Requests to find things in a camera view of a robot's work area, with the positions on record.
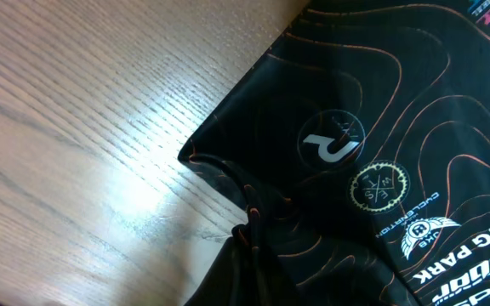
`white wing emblem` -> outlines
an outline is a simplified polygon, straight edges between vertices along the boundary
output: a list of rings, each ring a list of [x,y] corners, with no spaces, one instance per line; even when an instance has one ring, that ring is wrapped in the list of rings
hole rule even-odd
[[[434,217],[413,221],[406,229],[402,239],[402,252],[407,260],[409,254],[415,248],[418,241],[426,237],[432,230],[438,230],[448,226],[460,226],[450,218]]]

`circular logo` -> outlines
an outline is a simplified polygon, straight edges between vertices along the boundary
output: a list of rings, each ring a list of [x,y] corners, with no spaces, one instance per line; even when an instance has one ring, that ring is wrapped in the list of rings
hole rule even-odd
[[[383,213],[404,201],[409,177],[404,167],[392,161],[370,163],[350,180],[350,199],[360,209]]]
[[[311,117],[298,135],[302,162],[317,171],[351,164],[364,147],[364,127],[345,110],[325,110]]]
[[[409,225],[407,233],[415,239],[421,239],[430,233],[430,224],[424,220],[415,221]]]

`wooden table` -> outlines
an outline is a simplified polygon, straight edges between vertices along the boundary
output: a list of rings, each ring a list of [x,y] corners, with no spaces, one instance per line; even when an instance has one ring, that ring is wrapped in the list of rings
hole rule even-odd
[[[176,156],[305,0],[0,0],[0,302],[172,305],[246,221]]]

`black fabric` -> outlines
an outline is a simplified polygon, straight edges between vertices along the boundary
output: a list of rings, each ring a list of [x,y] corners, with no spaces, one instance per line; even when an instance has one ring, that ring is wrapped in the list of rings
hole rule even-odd
[[[490,0],[313,1],[179,159],[256,303],[490,305]]]

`wood grain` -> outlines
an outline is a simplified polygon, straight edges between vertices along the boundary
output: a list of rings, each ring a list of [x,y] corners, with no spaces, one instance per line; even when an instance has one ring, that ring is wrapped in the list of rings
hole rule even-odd
[[[0,0],[0,302],[172,305],[246,217],[176,161],[305,0]]]

